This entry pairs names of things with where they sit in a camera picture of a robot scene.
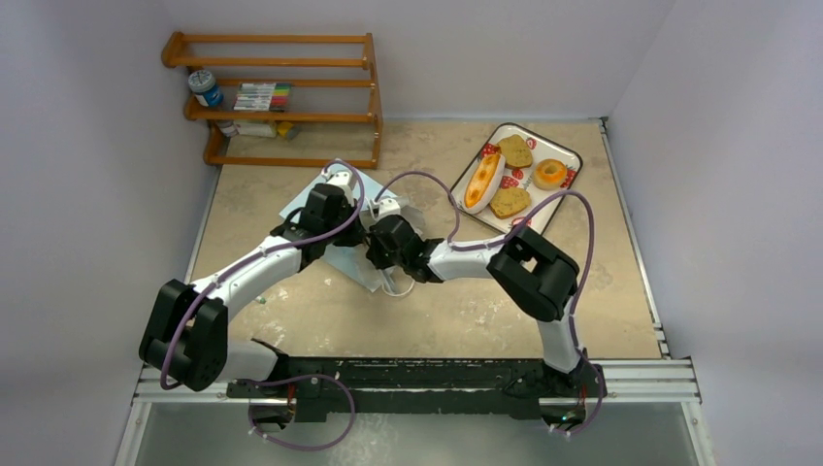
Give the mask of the white blue paper bag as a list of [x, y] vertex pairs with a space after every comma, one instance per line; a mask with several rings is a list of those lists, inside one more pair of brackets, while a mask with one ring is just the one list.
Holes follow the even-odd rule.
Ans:
[[[374, 223], [372, 213], [377, 212], [377, 207], [373, 206], [373, 200], [378, 196], [383, 185], [370, 178], [360, 170], [355, 170], [362, 180], [367, 200], [362, 208], [361, 218], [370, 226]], [[425, 226], [423, 213], [414, 207], [406, 196], [400, 196], [390, 190], [384, 191], [380, 198], [388, 197], [399, 206], [399, 214], [408, 220], [417, 233], [420, 233]], [[350, 279], [360, 283], [369, 291], [374, 292], [379, 288], [392, 297], [404, 297], [410, 294], [414, 288], [413, 281], [407, 279], [407, 284], [402, 285], [396, 281], [400, 277], [400, 272], [395, 267], [378, 270], [366, 257], [366, 247], [357, 246], [353, 248], [341, 248], [329, 245], [322, 260], [336, 268]]]

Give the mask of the fake long bread roll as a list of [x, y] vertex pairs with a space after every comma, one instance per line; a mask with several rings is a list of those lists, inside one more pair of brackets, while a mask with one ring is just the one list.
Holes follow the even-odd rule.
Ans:
[[491, 201], [499, 188], [505, 158], [498, 152], [485, 155], [470, 176], [464, 192], [463, 208], [468, 214], [477, 214]]

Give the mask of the fake toast slice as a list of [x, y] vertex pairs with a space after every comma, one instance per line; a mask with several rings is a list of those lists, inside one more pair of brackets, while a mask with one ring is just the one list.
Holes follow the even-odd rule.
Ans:
[[531, 206], [531, 195], [520, 187], [499, 188], [490, 200], [488, 207], [499, 219], [513, 217]]
[[501, 139], [497, 146], [510, 169], [528, 168], [533, 164], [533, 154], [525, 139], [518, 134]]

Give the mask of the strawberry pattern tray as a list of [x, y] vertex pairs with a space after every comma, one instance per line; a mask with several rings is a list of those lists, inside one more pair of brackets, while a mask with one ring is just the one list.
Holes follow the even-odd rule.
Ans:
[[[526, 208], [521, 213], [506, 219], [496, 218], [490, 211], [488, 205], [477, 214], [466, 213], [462, 205], [464, 192], [470, 176], [477, 168], [478, 162], [487, 154], [495, 152], [500, 153], [497, 143], [501, 139], [514, 134], [518, 134], [525, 139], [532, 151], [534, 161], [530, 167], [523, 169], [510, 169], [505, 165], [499, 188], [520, 187], [526, 189], [531, 195], [531, 206]], [[553, 190], [542, 190], [533, 185], [532, 173], [538, 163], [549, 158], [562, 161], [568, 167], [568, 176], [560, 188]], [[557, 192], [571, 188], [582, 166], [582, 158], [575, 151], [563, 147], [518, 124], [503, 123], [492, 132], [474, 159], [469, 162], [467, 167], [458, 177], [457, 181], [454, 182], [451, 187], [451, 193], [462, 213], [476, 219], [494, 230], [507, 233], [522, 220], [526, 219], [527, 215], [532, 212], [532, 210], [536, 208], [544, 199]]]

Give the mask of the fake round bread bun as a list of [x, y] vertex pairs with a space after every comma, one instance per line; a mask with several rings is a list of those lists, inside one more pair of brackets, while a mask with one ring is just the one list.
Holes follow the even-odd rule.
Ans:
[[538, 163], [532, 173], [532, 183], [542, 190], [558, 189], [568, 176], [568, 167], [560, 160], [545, 159]]

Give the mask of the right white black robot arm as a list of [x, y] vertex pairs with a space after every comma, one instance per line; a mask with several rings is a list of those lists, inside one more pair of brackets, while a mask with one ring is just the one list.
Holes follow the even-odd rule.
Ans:
[[418, 283], [491, 279], [532, 317], [543, 344], [544, 380], [567, 395], [583, 380], [583, 346], [574, 313], [587, 267], [528, 226], [486, 241], [424, 239], [402, 216], [379, 220], [368, 233], [367, 258], [378, 269], [401, 268]]

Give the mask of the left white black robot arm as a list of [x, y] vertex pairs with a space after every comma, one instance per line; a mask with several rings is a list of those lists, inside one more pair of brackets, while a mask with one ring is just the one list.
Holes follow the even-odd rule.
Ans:
[[249, 380], [264, 396], [286, 391], [289, 371], [280, 352], [259, 342], [232, 343], [228, 324], [274, 284], [323, 255], [336, 240], [358, 239], [362, 184], [318, 183], [296, 223], [276, 227], [262, 243], [221, 271], [195, 283], [172, 279], [155, 298], [139, 356], [161, 373], [165, 390], [201, 391], [215, 382]]

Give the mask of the yellow small block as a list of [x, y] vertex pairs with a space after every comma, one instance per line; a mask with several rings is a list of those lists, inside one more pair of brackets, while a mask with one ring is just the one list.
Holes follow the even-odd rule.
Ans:
[[275, 129], [278, 136], [285, 141], [293, 140], [300, 133], [300, 127], [288, 121], [279, 121]]

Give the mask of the coloured marker pen box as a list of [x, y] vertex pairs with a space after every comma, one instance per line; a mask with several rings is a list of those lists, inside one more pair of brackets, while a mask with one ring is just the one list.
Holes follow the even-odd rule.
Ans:
[[291, 83], [240, 83], [233, 110], [284, 113], [291, 91]]

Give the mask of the wooden shelf rack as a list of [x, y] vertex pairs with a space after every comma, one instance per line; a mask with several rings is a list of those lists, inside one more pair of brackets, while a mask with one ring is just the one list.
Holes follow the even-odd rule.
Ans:
[[[274, 57], [274, 56], [200, 56], [193, 47], [202, 45], [242, 46], [357, 46], [356, 57]], [[300, 123], [370, 124], [373, 127], [371, 153], [364, 159], [350, 159], [359, 169], [379, 165], [383, 115], [374, 37], [363, 35], [254, 35], [254, 34], [171, 34], [161, 61], [167, 68], [185, 68], [189, 73], [190, 95], [183, 107], [188, 120], [203, 120], [210, 126], [203, 153], [208, 165], [260, 165], [321, 167], [325, 158], [305, 156], [229, 156], [231, 138], [246, 132], [265, 133], [288, 141]], [[227, 71], [262, 68], [360, 69], [362, 79], [273, 79], [229, 77]], [[359, 113], [298, 112], [294, 94], [304, 88], [361, 89], [368, 95]]]

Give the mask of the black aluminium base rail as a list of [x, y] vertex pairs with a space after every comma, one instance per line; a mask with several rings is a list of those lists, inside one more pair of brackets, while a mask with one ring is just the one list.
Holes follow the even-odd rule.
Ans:
[[539, 359], [294, 357], [279, 386], [215, 382], [164, 390], [144, 369], [134, 398], [149, 403], [244, 404], [261, 416], [322, 422], [330, 414], [502, 415], [576, 426], [608, 404], [698, 402], [688, 360], [613, 359], [551, 376]]

